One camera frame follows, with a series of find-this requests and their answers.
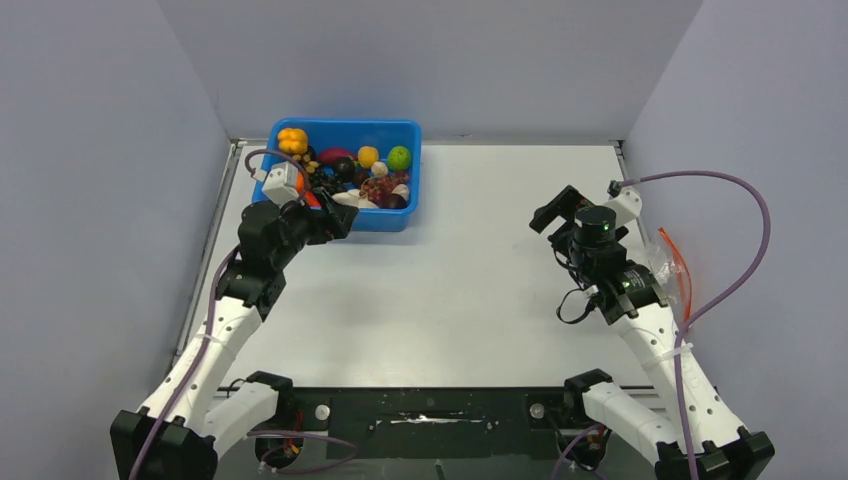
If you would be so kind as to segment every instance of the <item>black mount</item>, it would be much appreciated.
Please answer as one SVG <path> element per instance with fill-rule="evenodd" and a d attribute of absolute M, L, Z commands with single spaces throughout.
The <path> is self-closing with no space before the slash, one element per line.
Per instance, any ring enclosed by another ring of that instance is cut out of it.
<path fill-rule="evenodd" d="M 774 445 L 765 432 L 751 434 L 745 427 L 737 430 L 739 439 L 718 448 L 704 442 L 704 453 L 698 455 L 698 478 L 704 480 L 753 480 L 758 478 L 774 456 Z M 660 461 L 654 465 L 658 480 L 690 478 L 686 454 L 677 442 L 658 443 Z"/>

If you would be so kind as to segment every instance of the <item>toy fruit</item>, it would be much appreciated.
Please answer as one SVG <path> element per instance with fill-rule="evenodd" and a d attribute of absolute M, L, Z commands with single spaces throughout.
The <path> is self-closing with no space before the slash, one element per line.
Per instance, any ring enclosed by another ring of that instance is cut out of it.
<path fill-rule="evenodd" d="M 362 147 L 359 149 L 359 165 L 362 168 L 371 168 L 371 165 L 380 161 L 380 154 L 374 147 Z"/>
<path fill-rule="evenodd" d="M 295 153 L 292 154 L 292 160 L 301 164 L 304 168 L 311 162 L 315 162 L 318 160 L 318 155 L 315 154 L 315 149 L 312 146 L 307 146 L 306 151 L 303 153 Z"/>
<path fill-rule="evenodd" d="M 339 147 L 332 147 L 318 154 L 318 163 L 330 167 L 334 163 L 336 163 L 336 160 L 338 160 L 339 158 L 349 158 L 354 162 L 356 161 L 356 155 L 354 155 L 349 150 L 345 150 L 344 148 Z"/>
<path fill-rule="evenodd" d="M 341 181 L 351 182 L 356 174 L 356 164 L 348 157 L 339 157 L 333 162 L 333 172 Z"/>
<path fill-rule="evenodd" d="M 384 208 L 391 208 L 393 210 L 401 210 L 406 208 L 406 199 L 398 195 L 397 193 L 391 193 L 383 200 Z"/>
<path fill-rule="evenodd" d="M 401 185 L 396 186 L 392 190 L 392 193 L 395 194 L 395 195 L 400 195 L 407 202 L 409 201 L 409 187 L 407 187 L 406 185 L 401 184 Z"/>
<path fill-rule="evenodd" d="M 376 203 L 368 200 L 367 198 L 361 197 L 359 195 L 359 190 L 356 189 L 348 190 L 343 193 L 337 193 L 333 195 L 333 200 L 342 205 L 349 205 L 351 207 L 378 208 Z"/>
<path fill-rule="evenodd" d="M 371 174 L 368 173 L 368 170 L 357 170 L 356 173 L 353 174 L 353 185 L 356 188 L 362 186 L 362 183 L 371 178 Z"/>
<path fill-rule="evenodd" d="M 299 128 L 284 128 L 277 134 L 280 151 L 289 155 L 303 154 L 309 148 L 306 132 Z"/>
<path fill-rule="evenodd" d="M 377 178 L 385 177 L 389 174 L 389 167 L 383 162 L 375 162 L 371 165 L 371 174 Z"/>
<path fill-rule="evenodd" d="M 315 171 L 318 170 L 318 167 L 320 166 L 320 163 L 312 161 L 307 163 L 303 168 L 306 169 L 306 173 L 315 173 Z"/>
<path fill-rule="evenodd" d="M 394 171 L 407 170 L 412 166 L 412 154 L 406 147 L 395 147 L 389 152 L 387 163 Z"/>
<path fill-rule="evenodd" d="M 330 195 L 347 191 L 344 186 L 345 182 L 341 181 L 335 174 L 327 175 L 327 172 L 322 168 L 309 174 L 309 182 L 312 184 L 312 188 L 324 187 Z"/>
<path fill-rule="evenodd" d="M 409 183 L 409 172 L 392 172 L 390 175 L 392 180 L 395 182 L 395 185 L 400 185 L 402 183 Z"/>

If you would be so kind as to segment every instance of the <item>zip tie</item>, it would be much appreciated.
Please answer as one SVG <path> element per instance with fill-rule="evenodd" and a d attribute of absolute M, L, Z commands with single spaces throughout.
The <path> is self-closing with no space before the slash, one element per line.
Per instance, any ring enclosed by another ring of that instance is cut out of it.
<path fill-rule="evenodd" d="M 216 344 L 220 345 L 224 349 L 225 352 L 230 354 L 230 358 L 233 361 L 235 361 L 235 359 L 236 359 L 235 352 L 230 350 L 230 347 L 226 343 L 224 343 L 224 341 L 221 340 L 220 338 L 213 337 L 212 335 L 209 335 L 209 334 L 206 334 L 206 333 L 198 333 L 198 334 L 195 335 L 195 337 L 208 338 L 210 343 L 216 343 Z"/>
<path fill-rule="evenodd" d="M 689 350 L 692 350 L 692 344 L 691 343 L 687 343 L 685 345 L 681 345 L 680 348 L 675 348 L 675 349 L 669 350 L 665 353 L 661 353 L 661 354 L 657 355 L 656 357 L 654 357 L 654 358 L 648 360 L 647 362 L 643 363 L 642 364 L 642 370 L 654 368 L 658 363 L 664 362 L 666 360 L 671 360 L 672 358 L 676 357 L 677 355 L 682 355 L 684 352 L 688 352 Z"/>

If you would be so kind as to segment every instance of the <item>green apple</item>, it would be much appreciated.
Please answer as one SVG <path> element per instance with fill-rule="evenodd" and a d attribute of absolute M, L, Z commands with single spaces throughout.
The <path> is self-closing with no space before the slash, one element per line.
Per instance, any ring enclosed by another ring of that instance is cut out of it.
<path fill-rule="evenodd" d="M 395 172 L 406 170 L 412 166 L 412 154 L 406 147 L 395 147 L 389 152 L 387 163 Z"/>

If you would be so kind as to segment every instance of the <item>blue plastic bin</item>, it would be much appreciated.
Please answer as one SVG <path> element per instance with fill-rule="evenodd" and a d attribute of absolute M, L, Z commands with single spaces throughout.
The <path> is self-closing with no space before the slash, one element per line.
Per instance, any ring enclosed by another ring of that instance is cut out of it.
<path fill-rule="evenodd" d="M 409 224 L 409 215 L 418 206 L 418 180 L 421 171 L 421 127 L 411 120 L 374 118 L 284 118 L 271 129 L 268 148 L 277 150 L 277 134 L 284 128 L 301 128 L 309 137 L 309 144 L 321 153 L 327 148 L 341 147 L 354 154 L 360 147 L 369 145 L 377 148 L 380 159 L 385 161 L 389 150 L 398 145 L 412 153 L 409 168 L 409 202 L 403 210 L 364 208 L 353 222 L 353 229 L 371 232 L 400 232 Z M 266 172 L 281 159 L 265 155 L 262 169 Z M 262 193 L 262 182 L 256 183 L 253 202 L 268 200 Z"/>

